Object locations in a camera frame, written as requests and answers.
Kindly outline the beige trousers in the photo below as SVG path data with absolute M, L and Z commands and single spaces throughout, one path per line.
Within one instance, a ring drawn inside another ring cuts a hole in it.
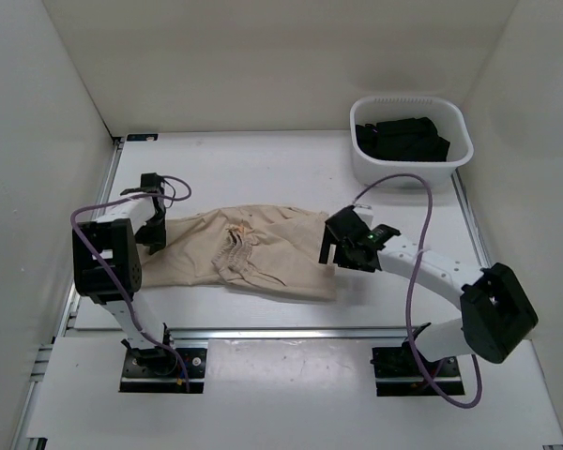
M 248 204 L 165 223 L 166 246 L 138 248 L 142 285 L 221 284 L 260 293 L 332 301 L 335 269 L 319 262 L 325 212 Z

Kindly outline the white plastic basket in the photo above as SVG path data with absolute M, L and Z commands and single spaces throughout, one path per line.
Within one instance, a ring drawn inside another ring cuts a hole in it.
M 445 162 L 380 160 L 366 155 L 358 146 L 357 125 L 420 117 L 431 119 L 439 136 L 449 142 Z M 352 105 L 349 120 L 353 174 L 363 185 L 369 186 L 380 178 L 391 176 L 388 183 L 393 187 L 417 188 L 419 182 L 411 177 L 414 174 L 433 188 L 442 186 L 474 156 L 474 146 L 461 110 L 440 97 L 407 94 L 363 97 Z

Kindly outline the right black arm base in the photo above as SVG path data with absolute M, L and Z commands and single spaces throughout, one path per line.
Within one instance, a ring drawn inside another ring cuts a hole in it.
M 449 396 L 463 396 L 464 384 L 454 357 L 429 362 L 423 366 L 436 384 Z M 423 378 L 408 347 L 373 347 L 372 359 L 378 397 L 433 397 L 438 394 Z

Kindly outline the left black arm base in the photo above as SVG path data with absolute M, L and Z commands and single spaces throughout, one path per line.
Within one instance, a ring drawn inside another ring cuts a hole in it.
M 207 348 L 176 348 L 189 375 L 190 387 L 177 360 L 167 353 L 150 366 L 126 351 L 119 391 L 146 394 L 202 394 L 205 388 Z

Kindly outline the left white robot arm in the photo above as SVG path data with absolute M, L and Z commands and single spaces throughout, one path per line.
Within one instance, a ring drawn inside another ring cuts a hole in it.
M 158 375 L 175 370 L 178 353 L 171 347 L 167 326 L 159 322 L 140 291 L 143 273 L 138 246 L 150 255 L 165 248 L 165 178 L 141 175 L 140 186 L 121 192 L 116 202 L 105 203 L 105 213 L 79 222 L 82 207 L 70 216 L 74 283 L 81 296 L 110 312 L 127 338 L 123 345 Z

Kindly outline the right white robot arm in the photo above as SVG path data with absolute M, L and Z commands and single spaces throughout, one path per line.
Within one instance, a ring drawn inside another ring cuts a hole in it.
M 539 322 L 505 264 L 477 267 L 423 250 L 388 225 L 370 228 L 354 206 L 326 220 L 319 261 L 413 278 L 460 311 L 458 319 L 415 331 L 415 343 L 403 350 L 403 365 L 413 374 L 428 372 L 441 359 L 469 354 L 501 364 Z

